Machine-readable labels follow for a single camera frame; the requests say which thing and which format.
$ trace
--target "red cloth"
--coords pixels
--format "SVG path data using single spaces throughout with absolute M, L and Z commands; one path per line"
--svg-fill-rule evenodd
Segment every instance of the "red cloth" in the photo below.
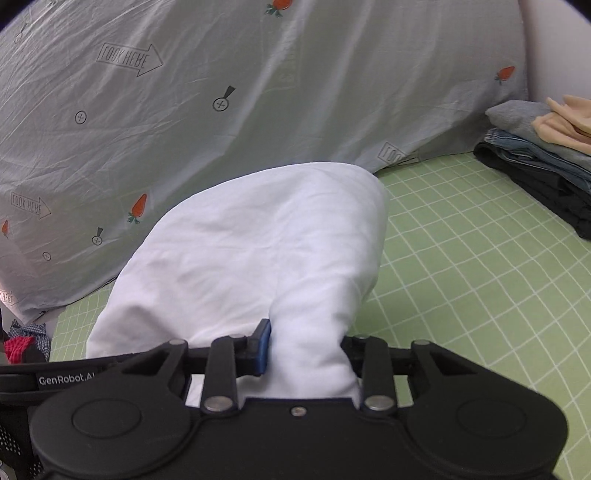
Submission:
M 24 351 L 35 343 L 35 337 L 15 337 L 4 342 L 4 351 L 8 357 L 8 361 L 12 364 L 19 364 L 22 362 L 22 355 Z

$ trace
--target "target symbol print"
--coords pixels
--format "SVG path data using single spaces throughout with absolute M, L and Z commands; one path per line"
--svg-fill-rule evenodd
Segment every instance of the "target symbol print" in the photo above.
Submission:
M 228 97 L 232 94 L 232 92 L 236 90 L 233 86 L 228 86 L 226 89 L 226 93 L 223 97 L 216 98 L 213 101 L 213 109 L 216 112 L 223 112 L 226 108 L 230 106 L 230 102 L 228 101 Z
M 98 227 L 96 230 L 96 235 L 92 237 L 92 243 L 94 243 L 97 247 L 103 242 L 103 239 L 100 237 L 103 229 Z
M 74 117 L 74 120 L 76 120 L 78 125 L 82 125 L 84 122 L 86 122 L 86 112 L 84 110 L 80 110 Z

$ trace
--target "bed sheet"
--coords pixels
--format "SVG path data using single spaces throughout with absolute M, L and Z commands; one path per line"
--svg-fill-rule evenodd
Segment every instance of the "bed sheet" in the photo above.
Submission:
M 469 151 L 527 97 L 517 0 L 38 0 L 0 67 L 0 300 L 25 322 L 201 190 Z

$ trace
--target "gray towel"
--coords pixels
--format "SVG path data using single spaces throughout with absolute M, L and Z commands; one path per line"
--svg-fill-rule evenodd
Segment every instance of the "gray towel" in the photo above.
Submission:
M 551 111 L 552 109 L 544 103 L 510 100 L 489 108 L 486 114 L 495 127 L 524 138 L 544 150 L 559 155 L 566 161 L 576 163 L 585 170 L 591 171 L 591 157 L 589 155 L 572 148 L 545 142 L 535 132 L 531 123 L 536 117 L 546 115 Z

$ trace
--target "white wall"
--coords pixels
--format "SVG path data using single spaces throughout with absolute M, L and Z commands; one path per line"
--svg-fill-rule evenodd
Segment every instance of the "white wall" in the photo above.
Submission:
M 528 37 L 530 99 L 591 99 L 591 23 L 564 0 L 519 0 Z

